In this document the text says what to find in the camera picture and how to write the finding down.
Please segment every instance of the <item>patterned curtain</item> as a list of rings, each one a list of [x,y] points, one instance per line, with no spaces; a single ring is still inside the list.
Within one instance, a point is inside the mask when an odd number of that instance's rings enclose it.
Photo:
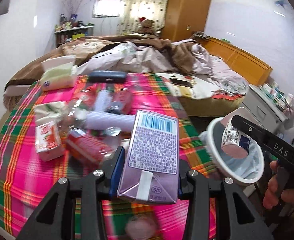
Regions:
[[[140,28],[140,17],[154,20],[154,30],[164,27],[168,0],[123,0],[118,34],[135,33]]]

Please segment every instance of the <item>bed headboard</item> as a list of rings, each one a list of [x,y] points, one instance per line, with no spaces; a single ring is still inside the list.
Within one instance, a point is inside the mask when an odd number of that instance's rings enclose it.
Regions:
[[[250,53],[216,38],[197,40],[211,55],[220,57],[238,74],[242,75],[250,84],[263,85],[272,67],[251,55]]]

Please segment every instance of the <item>brown blanket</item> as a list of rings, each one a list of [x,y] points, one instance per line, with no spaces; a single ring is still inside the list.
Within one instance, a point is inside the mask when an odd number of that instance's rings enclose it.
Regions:
[[[43,72],[41,62],[49,58],[61,57],[65,55],[75,55],[76,64],[81,65],[87,62],[93,55],[101,51],[107,51],[117,46],[121,42],[133,42],[136,46],[152,46],[159,51],[167,51],[170,63],[177,67],[183,74],[192,71],[194,56],[191,54],[193,43],[182,43],[172,45],[170,40],[146,39],[139,35],[118,35],[103,37],[84,37],[70,41],[52,50],[48,54],[34,60],[20,71],[18,71],[6,84],[5,90],[11,85],[31,85],[38,81]]]

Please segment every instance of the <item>nightstand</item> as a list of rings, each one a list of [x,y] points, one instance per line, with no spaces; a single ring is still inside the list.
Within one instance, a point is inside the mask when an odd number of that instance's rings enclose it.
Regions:
[[[254,85],[249,85],[249,91],[240,106],[249,110],[261,126],[272,133],[276,133],[288,120],[272,100]]]

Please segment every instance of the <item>human hand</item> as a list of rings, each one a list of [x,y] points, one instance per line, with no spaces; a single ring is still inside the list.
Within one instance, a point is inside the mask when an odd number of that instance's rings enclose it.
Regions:
[[[270,168],[274,172],[276,172],[278,168],[278,163],[276,161],[271,162]],[[268,189],[266,190],[265,197],[262,201],[262,204],[266,209],[272,209],[274,206],[278,204],[279,200],[275,195],[277,188],[278,188],[278,183],[277,183],[276,175],[274,175],[268,182]],[[281,199],[284,202],[294,206],[294,189],[284,190],[281,193]]]

